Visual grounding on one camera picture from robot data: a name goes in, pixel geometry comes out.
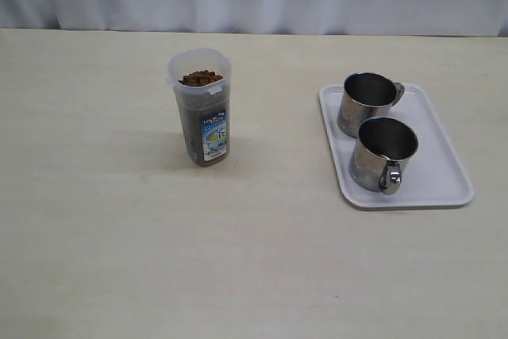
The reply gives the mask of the steel mug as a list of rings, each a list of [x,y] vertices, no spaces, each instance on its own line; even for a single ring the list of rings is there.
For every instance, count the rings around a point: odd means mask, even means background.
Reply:
[[[392,117],[371,117],[360,125],[349,174],[366,190],[393,195],[418,146],[418,137],[407,124]]]
[[[360,125],[371,117],[385,117],[405,93],[405,87],[383,75],[360,72],[344,81],[344,93],[337,115],[339,129],[356,138]]]

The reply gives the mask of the white plastic tray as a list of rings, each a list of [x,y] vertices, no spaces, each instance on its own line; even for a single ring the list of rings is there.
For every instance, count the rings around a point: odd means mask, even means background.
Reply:
[[[397,193],[384,195],[357,185],[348,172],[355,140],[342,133],[337,115],[344,86],[332,84],[320,89],[322,119],[344,198],[362,210],[448,209],[467,205],[475,196],[471,180],[460,162],[452,141],[426,92],[404,83],[405,94],[390,116],[411,127],[419,147],[403,172]]]

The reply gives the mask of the clear plastic container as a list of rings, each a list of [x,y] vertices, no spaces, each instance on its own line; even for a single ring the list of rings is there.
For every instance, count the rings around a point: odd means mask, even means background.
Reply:
[[[231,74],[230,62],[212,48],[179,53],[167,65],[187,153],[200,167],[229,154]]]

